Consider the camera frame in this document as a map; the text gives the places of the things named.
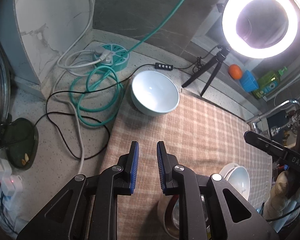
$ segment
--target tripod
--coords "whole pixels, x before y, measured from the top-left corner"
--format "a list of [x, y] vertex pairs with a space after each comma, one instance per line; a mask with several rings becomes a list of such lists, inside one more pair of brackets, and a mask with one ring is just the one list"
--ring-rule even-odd
[[194, 73], [181, 87], [185, 88], [188, 85], [190, 85], [194, 80], [196, 80], [198, 77], [200, 77], [204, 72], [206, 72], [209, 68], [213, 67], [216, 63], [217, 66], [213, 70], [208, 82], [204, 86], [203, 90], [201, 91], [200, 96], [204, 94], [204, 92], [207, 90], [208, 86], [211, 84], [214, 77], [217, 75], [218, 71], [220, 70], [223, 61], [228, 56], [230, 50], [226, 46], [219, 45], [218, 49], [221, 49], [211, 60], [209, 60], [205, 65], [203, 65], [196, 73]]

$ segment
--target plaid tablecloth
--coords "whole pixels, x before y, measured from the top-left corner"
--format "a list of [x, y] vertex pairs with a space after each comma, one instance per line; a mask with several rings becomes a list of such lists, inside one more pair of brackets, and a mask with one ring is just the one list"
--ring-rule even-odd
[[156, 144], [164, 141], [197, 174], [211, 175], [235, 162], [250, 175], [249, 202], [259, 207], [271, 188], [272, 159], [243, 139], [249, 126], [216, 106], [180, 93], [176, 110], [158, 117], [140, 113], [127, 92], [114, 123], [101, 170], [128, 153], [131, 141], [139, 142], [136, 189], [132, 196], [118, 197], [118, 239], [170, 239], [159, 224], [157, 203], [162, 194]]

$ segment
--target dish soap bottle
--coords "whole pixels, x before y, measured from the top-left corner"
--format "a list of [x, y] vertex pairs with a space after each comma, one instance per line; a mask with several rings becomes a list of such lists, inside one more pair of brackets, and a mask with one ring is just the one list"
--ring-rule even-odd
[[267, 74], [265, 74], [263, 77], [259, 78], [257, 80], [257, 83], [259, 85], [259, 89], [254, 90], [252, 93], [255, 96], [255, 98], [260, 99], [266, 94], [268, 94], [270, 91], [275, 89], [276, 86], [280, 83], [280, 77], [283, 75], [283, 73], [287, 71], [287, 68], [284, 67], [283, 69], [280, 69], [278, 71], [269, 71]]

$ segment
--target screw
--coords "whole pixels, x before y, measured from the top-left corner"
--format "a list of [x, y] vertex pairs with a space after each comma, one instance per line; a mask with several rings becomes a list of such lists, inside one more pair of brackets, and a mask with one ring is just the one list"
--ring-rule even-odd
[[184, 166], [182, 166], [182, 165], [176, 165], [176, 166], [174, 166], [174, 169], [176, 171], [184, 171], [185, 170]]
[[112, 170], [113, 170], [113, 171], [121, 171], [122, 168], [121, 168], [120, 165], [115, 165], [115, 166], [112, 167]]
[[77, 175], [77, 176], [74, 177], [74, 180], [75, 181], [83, 181], [84, 180], [84, 175], [79, 174], [79, 175]]
[[222, 176], [218, 173], [215, 173], [212, 175], [212, 179], [215, 181], [220, 181], [222, 179]]

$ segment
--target ring light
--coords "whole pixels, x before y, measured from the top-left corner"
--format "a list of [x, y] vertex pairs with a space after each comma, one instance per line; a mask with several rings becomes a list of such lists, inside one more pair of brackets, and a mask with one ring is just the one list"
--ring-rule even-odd
[[222, 28], [229, 45], [240, 54], [252, 58], [267, 58], [275, 56], [287, 49], [293, 42], [297, 30], [297, 14], [289, 0], [276, 0], [281, 4], [288, 16], [288, 29], [285, 36], [275, 45], [255, 49], [250, 47], [236, 32], [238, 17], [243, 8], [253, 0], [229, 0], [222, 17]]

